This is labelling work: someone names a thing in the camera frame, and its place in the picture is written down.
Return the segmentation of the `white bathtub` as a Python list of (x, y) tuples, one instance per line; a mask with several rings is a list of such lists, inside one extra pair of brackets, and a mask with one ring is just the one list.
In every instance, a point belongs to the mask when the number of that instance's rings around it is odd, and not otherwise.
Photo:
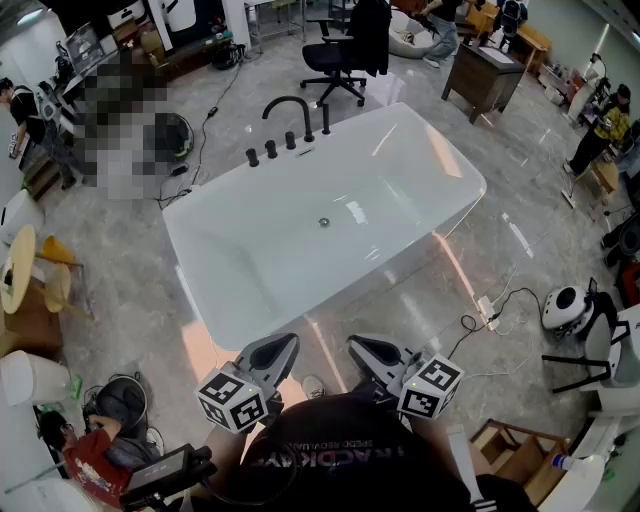
[(481, 173), (406, 104), (330, 130), (257, 167), (242, 164), (163, 212), (196, 309), (225, 349), (447, 236), (485, 194)]

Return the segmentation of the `light wooden desk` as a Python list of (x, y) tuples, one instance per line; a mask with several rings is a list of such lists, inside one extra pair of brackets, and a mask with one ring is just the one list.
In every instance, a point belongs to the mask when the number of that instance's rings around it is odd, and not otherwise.
[(523, 24), (511, 42), (510, 55), (525, 66), (527, 73), (537, 76), (551, 48), (552, 43), (546, 36), (528, 24)]

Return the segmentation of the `white round bin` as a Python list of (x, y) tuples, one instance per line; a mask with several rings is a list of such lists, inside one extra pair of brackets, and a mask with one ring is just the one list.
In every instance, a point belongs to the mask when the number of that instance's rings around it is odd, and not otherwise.
[(0, 359), (0, 381), (9, 406), (59, 402), (71, 391), (66, 366), (24, 351)]

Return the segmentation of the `black curved faucet spout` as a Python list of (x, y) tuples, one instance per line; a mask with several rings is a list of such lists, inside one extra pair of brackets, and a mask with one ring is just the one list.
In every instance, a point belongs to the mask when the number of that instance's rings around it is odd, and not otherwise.
[(313, 135), (313, 130), (311, 127), (310, 108), (308, 104), (298, 96), (285, 95), (285, 96), (280, 96), (275, 98), (274, 100), (269, 102), (267, 106), (264, 108), (262, 113), (262, 119), (267, 120), (269, 117), (269, 114), (277, 105), (280, 105), (286, 102), (295, 103), (301, 106), (302, 112), (303, 112), (304, 129), (305, 129), (304, 141), (308, 143), (313, 142), (315, 140), (315, 137)]

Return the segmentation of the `brown wooden cabinet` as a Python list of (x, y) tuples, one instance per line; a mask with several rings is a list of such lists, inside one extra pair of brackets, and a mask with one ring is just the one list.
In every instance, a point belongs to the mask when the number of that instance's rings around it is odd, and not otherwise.
[(22, 350), (55, 359), (62, 348), (59, 316), (47, 309), (39, 292), (29, 287), (13, 314), (6, 313), (0, 302), (0, 358)]

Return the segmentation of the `wooden crate stool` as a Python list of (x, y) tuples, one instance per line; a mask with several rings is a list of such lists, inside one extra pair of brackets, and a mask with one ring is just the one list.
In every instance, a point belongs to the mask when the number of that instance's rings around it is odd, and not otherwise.
[(564, 472), (552, 465), (556, 455), (568, 455), (569, 440), (489, 419), (471, 438), (493, 473), (520, 484), (539, 507)]

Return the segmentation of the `dark wooden table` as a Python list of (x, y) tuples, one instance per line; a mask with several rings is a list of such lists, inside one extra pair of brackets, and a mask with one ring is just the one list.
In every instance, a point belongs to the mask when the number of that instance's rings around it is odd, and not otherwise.
[(474, 124), (483, 114), (494, 110), (504, 112), (524, 73), (525, 66), (518, 61), (503, 64), (486, 55), (480, 47), (462, 44), (441, 99), (447, 100), (452, 91), (459, 94), (473, 107), (469, 123)]

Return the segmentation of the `black equipment bag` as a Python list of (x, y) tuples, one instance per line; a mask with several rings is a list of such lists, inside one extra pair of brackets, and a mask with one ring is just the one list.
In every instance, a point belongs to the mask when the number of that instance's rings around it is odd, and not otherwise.
[(220, 45), (211, 55), (211, 65), (220, 71), (231, 69), (243, 62), (245, 53), (245, 44), (229, 42)]

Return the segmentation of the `white beanbag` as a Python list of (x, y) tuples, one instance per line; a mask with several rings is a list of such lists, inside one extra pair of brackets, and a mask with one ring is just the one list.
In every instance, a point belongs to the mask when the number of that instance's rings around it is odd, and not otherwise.
[(425, 17), (411, 17), (396, 8), (391, 10), (389, 53), (409, 59), (421, 59), (440, 36)]

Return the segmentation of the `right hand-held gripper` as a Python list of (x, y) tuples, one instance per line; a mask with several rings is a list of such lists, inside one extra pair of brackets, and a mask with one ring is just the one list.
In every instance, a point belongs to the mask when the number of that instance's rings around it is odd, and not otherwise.
[(367, 378), (398, 398), (397, 411), (407, 416), (437, 419), (465, 374), (441, 354), (414, 354), (386, 340), (351, 335), (347, 348)]

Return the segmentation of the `person's right forearm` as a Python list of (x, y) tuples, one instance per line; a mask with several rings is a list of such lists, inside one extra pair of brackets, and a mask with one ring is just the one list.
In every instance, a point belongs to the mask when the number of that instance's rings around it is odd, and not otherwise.
[(460, 475), (451, 452), (446, 424), (440, 419), (428, 420), (416, 416), (410, 416), (409, 423), (412, 432), (422, 440), (422, 444), (425, 446), (424, 450), (429, 460), (428, 465), (433, 473), (459, 480)]

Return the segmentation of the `black jacket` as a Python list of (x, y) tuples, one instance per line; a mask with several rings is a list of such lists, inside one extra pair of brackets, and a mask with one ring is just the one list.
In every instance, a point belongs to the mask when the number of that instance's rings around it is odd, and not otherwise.
[(386, 0), (358, 0), (352, 10), (347, 44), (354, 69), (372, 77), (386, 75), (389, 66), (391, 7)]

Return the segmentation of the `wooden steps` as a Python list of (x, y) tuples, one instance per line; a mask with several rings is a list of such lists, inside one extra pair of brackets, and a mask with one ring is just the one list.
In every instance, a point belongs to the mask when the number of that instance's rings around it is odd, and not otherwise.
[(46, 156), (41, 156), (26, 166), (23, 188), (35, 201), (39, 201), (60, 181), (59, 165)]

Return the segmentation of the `yellow bin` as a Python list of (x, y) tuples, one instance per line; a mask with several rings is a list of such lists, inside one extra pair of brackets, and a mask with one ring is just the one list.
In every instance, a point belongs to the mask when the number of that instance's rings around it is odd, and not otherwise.
[(46, 260), (66, 265), (74, 265), (75, 258), (70, 249), (54, 236), (49, 236), (43, 243), (40, 255)]

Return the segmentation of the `grey chair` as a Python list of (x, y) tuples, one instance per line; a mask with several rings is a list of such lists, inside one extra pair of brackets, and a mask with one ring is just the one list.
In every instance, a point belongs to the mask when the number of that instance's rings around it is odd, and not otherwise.
[(640, 383), (640, 357), (633, 350), (630, 322), (618, 318), (607, 293), (597, 293), (589, 302), (589, 327), (578, 333), (578, 336), (585, 334), (582, 354), (579, 357), (541, 356), (544, 363), (579, 366), (586, 372), (586, 377), (579, 381), (552, 388), (553, 394), (574, 389), (591, 391), (597, 385), (629, 388)]

